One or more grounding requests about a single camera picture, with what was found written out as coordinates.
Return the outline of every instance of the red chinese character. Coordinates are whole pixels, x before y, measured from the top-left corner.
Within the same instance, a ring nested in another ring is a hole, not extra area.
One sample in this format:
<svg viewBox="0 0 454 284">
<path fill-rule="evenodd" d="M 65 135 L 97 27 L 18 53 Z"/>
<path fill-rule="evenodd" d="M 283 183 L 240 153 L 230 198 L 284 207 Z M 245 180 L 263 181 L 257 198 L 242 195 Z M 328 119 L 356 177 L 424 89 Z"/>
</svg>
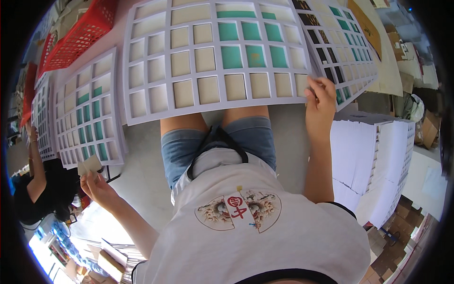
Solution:
<svg viewBox="0 0 454 284">
<path fill-rule="evenodd" d="M 246 210 L 247 210 L 246 208 L 238 208 L 237 207 L 237 209 L 235 211 L 233 211 L 233 212 L 234 213 L 238 213 L 238 214 L 237 215 L 232 214 L 231 216 L 232 216 L 232 218 L 236 218 L 236 217 L 240 216 L 241 219 L 244 219 L 243 218 L 243 213 L 246 212 Z"/>
<path fill-rule="evenodd" d="M 227 203 L 229 203 L 229 205 L 232 207 L 238 207 L 241 206 L 241 204 L 243 204 L 243 199 L 233 196 L 227 199 Z"/>
</svg>

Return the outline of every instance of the black drawstring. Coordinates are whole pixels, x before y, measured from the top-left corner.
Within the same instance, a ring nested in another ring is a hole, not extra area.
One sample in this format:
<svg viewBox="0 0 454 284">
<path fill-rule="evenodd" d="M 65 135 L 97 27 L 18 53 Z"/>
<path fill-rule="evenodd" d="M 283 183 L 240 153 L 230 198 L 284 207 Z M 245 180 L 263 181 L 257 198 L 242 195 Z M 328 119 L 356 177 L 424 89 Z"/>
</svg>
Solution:
<svg viewBox="0 0 454 284">
<path fill-rule="evenodd" d="M 191 165 L 188 168 L 187 175 L 188 175 L 188 178 L 190 180 L 194 180 L 194 176 L 193 176 L 193 173 L 192 173 L 192 171 L 194 169 L 194 162 L 197 159 L 197 157 L 200 156 L 200 154 L 204 152 L 203 148 L 206 145 L 205 142 L 207 141 L 208 137 L 210 136 L 210 133 L 211 133 L 212 129 L 213 129 L 213 127 L 210 127 L 210 130 L 208 131 L 207 135 L 205 135 L 205 137 L 203 138 L 202 142 L 200 143 L 199 147 L 197 148 L 196 155 L 194 156 L 194 159 L 192 160 Z M 213 135 L 213 141 L 222 141 L 222 142 L 224 142 L 225 144 L 227 144 L 228 148 L 235 150 L 240 155 L 241 160 L 242 160 L 243 163 L 248 163 L 249 162 L 249 159 L 247 157 L 246 152 L 221 127 L 218 127 L 216 129 L 216 132 Z"/>
</svg>

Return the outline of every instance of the woman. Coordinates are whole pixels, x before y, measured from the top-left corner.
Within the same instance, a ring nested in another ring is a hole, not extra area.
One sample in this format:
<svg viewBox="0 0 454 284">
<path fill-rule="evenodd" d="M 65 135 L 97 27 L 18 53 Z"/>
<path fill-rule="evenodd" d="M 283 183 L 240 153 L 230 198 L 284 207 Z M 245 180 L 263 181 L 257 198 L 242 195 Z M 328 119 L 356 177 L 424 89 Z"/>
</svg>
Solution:
<svg viewBox="0 0 454 284">
<path fill-rule="evenodd" d="M 68 206 L 80 188 L 77 169 L 64 169 L 60 159 L 43 162 L 36 127 L 30 126 L 29 122 L 25 127 L 30 137 L 30 172 L 13 181 L 19 220 L 25 225 L 33 225 L 54 212 L 59 221 L 67 221 Z"/>
<path fill-rule="evenodd" d="M 161 120 L 174 217 L 156 232 L 104 179 L 81 178 L 148 259 L 134 283 L 358 283 L 370 264 L 367 234 L 334 202 L 330 130 L 336 90 L 308 83 L 311 158 L 303 195 L 276 179 L 267 106 L 226 110 L 222 128 L 200 114 Z"/>
</svg>

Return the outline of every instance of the concrete floor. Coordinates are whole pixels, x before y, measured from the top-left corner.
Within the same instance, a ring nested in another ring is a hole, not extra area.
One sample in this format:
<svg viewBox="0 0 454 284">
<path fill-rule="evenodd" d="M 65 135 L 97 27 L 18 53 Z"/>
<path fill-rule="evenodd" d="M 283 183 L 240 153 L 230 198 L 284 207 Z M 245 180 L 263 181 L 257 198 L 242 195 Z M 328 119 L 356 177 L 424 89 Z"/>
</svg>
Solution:
<svg viewBox="0 0 454 284">
<path fill-rule="evenodd" d="M 309 145 L 304 105 L 269 106 L 276 147 L 277 179 L 285 190 L 301 193 L 306 178 Z M 208 125 L 220 121 L 223 111 L 204 113 Z M 172 218 L 170 189 L 165 179 L 161 156 L 159 121 L 124 127 L 129 153 L 122 175 L 111 182 L 118 194 L 128 201 L 157 230 Z"/>
</svg>

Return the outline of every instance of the white t-shirt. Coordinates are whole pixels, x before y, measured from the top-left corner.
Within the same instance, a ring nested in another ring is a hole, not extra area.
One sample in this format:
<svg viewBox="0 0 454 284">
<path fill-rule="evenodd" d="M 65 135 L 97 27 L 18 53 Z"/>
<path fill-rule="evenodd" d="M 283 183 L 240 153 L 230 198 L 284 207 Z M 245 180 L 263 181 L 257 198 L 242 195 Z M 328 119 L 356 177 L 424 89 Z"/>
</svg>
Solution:
<svg viewBox="0 0 454 284">
<path fill-rule="evenodd" d="M 361 280 L 370 247 L 353 213 L 288 193 L 259 158 L 248 154 L 252 161 L 240 164 L 234 150 L 222 151 L 215 148 L 197 159 L 196 179 L 178 192 L 175 215 L 150 260 L 136 266 L 134 283 Z M 236 164 L 228 162 L 233 159 Z M 201 170 L 207 164 L 219 165 Z"/>
</svg>

